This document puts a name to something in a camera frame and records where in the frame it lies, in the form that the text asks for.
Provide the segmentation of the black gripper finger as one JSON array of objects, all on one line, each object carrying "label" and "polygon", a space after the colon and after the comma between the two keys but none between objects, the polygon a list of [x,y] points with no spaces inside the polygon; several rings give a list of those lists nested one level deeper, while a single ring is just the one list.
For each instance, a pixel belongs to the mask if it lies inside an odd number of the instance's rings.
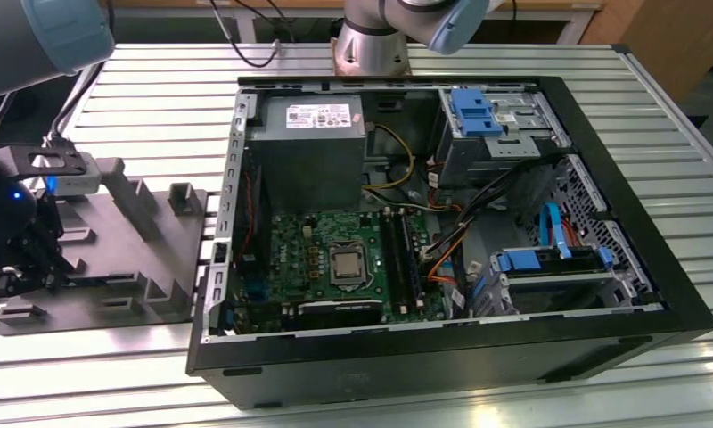
[{"label": "black gripper finger", "polygon": [[63,257],[58,230],[31,222],[8,244],[8,266],[20,272],[16,290],[60,289],[71,284],[74,266]]},{"label": "black gripper finger", "polygon": [[64,235],[64,227],[60,219],[60,211],[56,198],[52,193],[36,193],[39,223],[47,231],[47,236],[54,249],[60,248],[60,238]]}]

